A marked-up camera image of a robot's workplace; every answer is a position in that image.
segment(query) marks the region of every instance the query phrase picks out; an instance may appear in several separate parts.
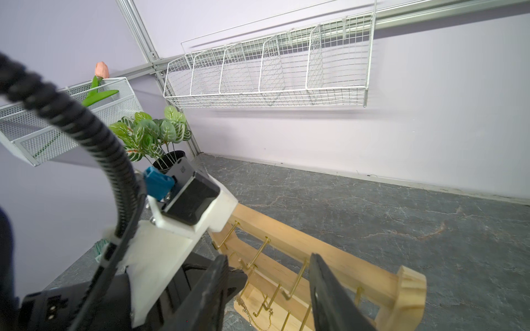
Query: gray marble countertop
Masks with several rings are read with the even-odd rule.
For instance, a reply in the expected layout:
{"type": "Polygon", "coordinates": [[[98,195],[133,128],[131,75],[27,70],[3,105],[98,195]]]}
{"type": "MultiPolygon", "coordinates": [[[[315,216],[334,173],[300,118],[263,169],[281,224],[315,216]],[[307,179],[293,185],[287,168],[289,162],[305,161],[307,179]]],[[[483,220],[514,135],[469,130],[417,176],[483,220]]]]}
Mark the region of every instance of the gray marble countertop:
{"type": "MultiPolygon", "coordinates": [[[[392,273],[401,265],[423,273],[418,331],[530,330],[529,206],[205,154],[195,163],[248,207],[392,273]]],[[[208,236],[195,252],[217,254],[208,236]]],[[[264,252],[295,272],[301,267],[273,248],[264,252]]],[[[95,255],[85,255],[49,287],[88,281],[95,255]]],[[[367,301],[360,306],[377,313],[367,301]]],[[[230,302],[223,330],[253,328],[230,302]]]]}

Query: screw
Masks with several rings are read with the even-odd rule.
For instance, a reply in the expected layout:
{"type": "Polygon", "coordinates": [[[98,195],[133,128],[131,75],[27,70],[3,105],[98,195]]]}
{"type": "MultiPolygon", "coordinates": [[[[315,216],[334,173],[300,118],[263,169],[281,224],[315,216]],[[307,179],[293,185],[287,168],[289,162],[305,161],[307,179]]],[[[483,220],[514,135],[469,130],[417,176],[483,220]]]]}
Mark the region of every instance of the screw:
{"type": "Polygon", "coordinates": [[[163,199],[162,199],[162,202],[168,202],[169,199],[171,198],[171,192],[169,192],[163,199]]]}

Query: brass hook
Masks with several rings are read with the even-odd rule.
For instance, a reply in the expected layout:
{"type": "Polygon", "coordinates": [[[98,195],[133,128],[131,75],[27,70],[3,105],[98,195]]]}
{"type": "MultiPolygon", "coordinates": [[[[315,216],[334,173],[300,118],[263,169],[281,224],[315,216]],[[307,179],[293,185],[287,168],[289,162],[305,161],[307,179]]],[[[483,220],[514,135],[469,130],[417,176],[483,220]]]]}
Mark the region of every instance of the brass hook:
{"type": "Polygon", "coordinates": [[[364,293],[364,289],[362,287],[358,287],[357,292],[355,293],[355,298],[354,298],[355,307],[359,307],[359,303],[361,302],[361,296],[363,295],[363,293],[364,293]]]}
{"type": "Polygon", "coordinates": [[[291,292],[287,294],[287,292],[282,291],[282,294],[284,295],[286,300],[290,300],[293,297],[293,294],[295,293],[296,288],[298,287],[298,284],[300,283],[300,280],[302,279],[302,275],[304,274],[305,269],[307,268],[307,260],[304,260],[304,265],[300,269],[300,272],[298,273],[298,276],[296,277],[295,284],[293,285],[293,288],[291,289],[291,292]]]}
{"type": "Polygon", "coordinates": [[[309,307],[307,308],[307,311],[305,312],[304,320],[302,321],[302,325],[300,325],[299,331],[302,331],[304,329],[305,323],[307,322],[307,318],[309,317],[310,312],[311,312],[311,304],[309,304],[309,307]]]}
{"type": "Polygon", "coordinates": [[[253,312],[254,317],[259,316],[259,314],[261,313],[261,309],[263,309],[263,307],[264,307],[264,304],[261,304],[260,309],[258,309],[258,313],[256,314],[256,313],[253,312]]]}
{"type": "Polygon", "coordinates": [[[211,244],[214,246],[215,250],[218,251],[221,246],[225,243],[225,241],[228,239],[228,237],[232,234],[232,232],[234,232],[235,228],[237,228],[237,226],[239,225],[239,222],[238,221],[235,221],[234,222],[234,225],[232,226],[232,228],[230,229],[230,231],[226,234],[225,238],[223,239],[223,241],[219,244],[219,246],[217,246],[215,244],[214,241],[211,242],[211,244]]]}
{"type": "Polygon", "coordinates": [[[281,327],[281,331],[284,331],[285,326],[287,325],[287,320],[289,319],[289,316],[291,315],[291,311],[287,311],[287,317],[285,318],[284,325],[281,327]]]}
{"type": "Polygon", "coordinates": [[[243,287],[243,290],[241,290],[241,292],[240,292],[240,294],[239,294],[240,297],[243,296],[243,292],[246,290],[246,287],[249,285],[249,283],[250,283],[250,276],[252,275],[252,273],[254,272],[255,269],[256,269],[255,267],[252,268],[252,269],[250,270],[249,274],[247,275],[247,277],[246,277],[245,287],[243,287]]]}
{"type": "Polygon", "coordinates": [[[254,262],[256,262],[256,260],[258,259],[258,256],[261,254],[261,252],[263,251],[263,249],[265,248],[265,246],[267,246],[270,242],[270,239],[268,237],[265,237],[265,241],[263,242],[263,244],[261,245],[260,249],[258,249],[258,252],[256,253],[256,255],[254,255],[254,257],[252,258],[252,260],[250,262],[248,262],[247,264],[243,264],[243,266],[245,267],[245,269],[250,269],[250,267],[252,267],[252,265],[254,264],[254,262]]]}
{"type": "Polygon", "coordinates": [[[263,300],[263,303],[260,306],[260,309],[258,310],[258,313],[257,314],[253,313],[255,317],[259,316],[262,308],[265,308],[265,310],[269,310],[270,309],[270,306],[272,306],[272,302],[274,301],[274,299],[276,298],[276,295],[280,291],[280,287],[281,287],[281,284],[278,284],[278,287],[276,288],[276,291],[274,292],[274,294],[270,298],[269,304],[267,306],[265,305],[265,303],[267,302],[267,297],[265,297],[265,299],[263,300]]]}

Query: blue connector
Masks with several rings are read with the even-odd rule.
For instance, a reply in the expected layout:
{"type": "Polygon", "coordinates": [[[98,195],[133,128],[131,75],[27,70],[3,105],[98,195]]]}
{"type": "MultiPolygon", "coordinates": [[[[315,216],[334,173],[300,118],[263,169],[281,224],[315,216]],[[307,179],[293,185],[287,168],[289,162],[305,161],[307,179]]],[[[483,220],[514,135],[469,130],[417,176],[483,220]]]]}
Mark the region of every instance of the blue connector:
{"type": "Polygon", "coordinates": [[[164,175],[155,167],[149,167],[144,171],[144,181],[147,194],[161,201],[175,185],[175,180],[164,175]]]}

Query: wire mesh shelf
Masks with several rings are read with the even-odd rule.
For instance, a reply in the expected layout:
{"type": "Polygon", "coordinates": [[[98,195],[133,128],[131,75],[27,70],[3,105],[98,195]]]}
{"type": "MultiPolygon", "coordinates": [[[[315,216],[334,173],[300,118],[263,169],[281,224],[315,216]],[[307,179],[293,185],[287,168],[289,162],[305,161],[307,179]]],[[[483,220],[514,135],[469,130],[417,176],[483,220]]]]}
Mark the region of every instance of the wire mesh shelf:
{"type": "Polygon", "coordinates": [[[374,11],[187,53],[167,65],[177,107],[366,106],[374,11]]]}
{"type": "MultiPolygon", "coordinates": [[[[81,102],[92,90],[91,82],[63,88],[72,98],[81,102]]],[[[142,111],[133,89],[126,78],[104,79],[98,92],[118,90],[119,92],[103,99],[89,109],[103,123],[109,125],[123,116],[134,116],[142,111]]],[[[77,146],[77,143],[47,121],[26,110],[22,103],[0,108],[0,142],[16,157],[38,166],[77,146]]]]}

